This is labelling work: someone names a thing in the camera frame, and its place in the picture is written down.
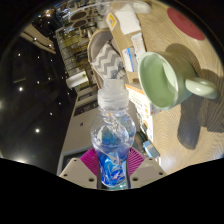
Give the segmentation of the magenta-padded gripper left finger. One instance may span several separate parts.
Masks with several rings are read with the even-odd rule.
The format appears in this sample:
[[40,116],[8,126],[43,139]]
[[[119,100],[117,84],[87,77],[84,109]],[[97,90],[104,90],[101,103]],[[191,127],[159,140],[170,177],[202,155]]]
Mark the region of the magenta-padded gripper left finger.
[[84,188],[97,189],[100,186],[99,160],[94,148],[88,151],[63,153],[59,160],[59,176]]

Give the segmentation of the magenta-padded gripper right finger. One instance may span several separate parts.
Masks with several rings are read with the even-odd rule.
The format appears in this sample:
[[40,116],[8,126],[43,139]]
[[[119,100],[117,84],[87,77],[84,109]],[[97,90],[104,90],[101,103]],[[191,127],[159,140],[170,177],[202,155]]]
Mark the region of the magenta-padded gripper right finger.
[[129,189],[143,187],[166,176],[154,158],[145,157],[134,148],[128,153],[126,170]]

